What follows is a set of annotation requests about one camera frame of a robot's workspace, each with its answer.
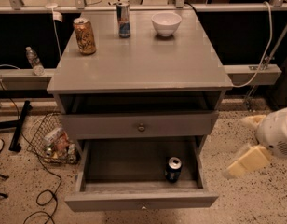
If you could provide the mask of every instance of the soda can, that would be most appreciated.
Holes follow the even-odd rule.
[[[73,27],[80,53],[83,55],[95,53],[96,43],[90,21],[86,18],[74,19]]]
[[[68,148],[68,162],[71,164],[77,163],[76,147],[75,144],[70,144]]]
[[[48,145],[48,146],[45,146],[45,156],[47,158],[51,158],[53,156],[53,145]]]
[[[182,162],[179,158],[172,157],[169,159],[169,161],[166,163],[165,168],[165,177],[168,181],[171,183],[175,183],[182,170]]]
[[[116,14],[119,36],[130,37],[129,3],[116,3]]]

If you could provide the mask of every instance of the white bowl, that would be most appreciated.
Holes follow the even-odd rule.
[[[170,36],[179,27],[182,17],[172,12],[161,12],[152,16],[152,23],[159,35]]]

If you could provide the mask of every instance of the drawer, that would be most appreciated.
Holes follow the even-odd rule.
[[[165,114],[63,115],[72,139],[189,136],[210,134],[217,111]]]
[[[210,207],[194,138],[88,140],[75,193],[65,198],[73,211]],[[177,182],[164,176],[169,157],[179,157]]]
[[[66,114],[215,110],[222,91],[155,91],[61,94]]]

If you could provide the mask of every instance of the beer can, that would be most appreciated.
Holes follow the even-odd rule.
[[[175,183],[182,170],[182,162],[179,158],[171,157],[167,163],[165,168],[165,177],[171,183]]]
[[[119,36],[122,38],[130,37],[129,3],[117,3],[116,14]]]
[[[96,52],[96,44],[91,23],[86,18],[77,18],[73,21],[79,51],[83,55]]]

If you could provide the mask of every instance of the blue can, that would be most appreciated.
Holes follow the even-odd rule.
[[[171,157],[166,163],[165,177],[171,182],[175,183],[178,181],[182,170],[182,162],[179,158]]]
[[[129,3],[116,3],[118,34],[122,38],[131,36],[129,7]]]

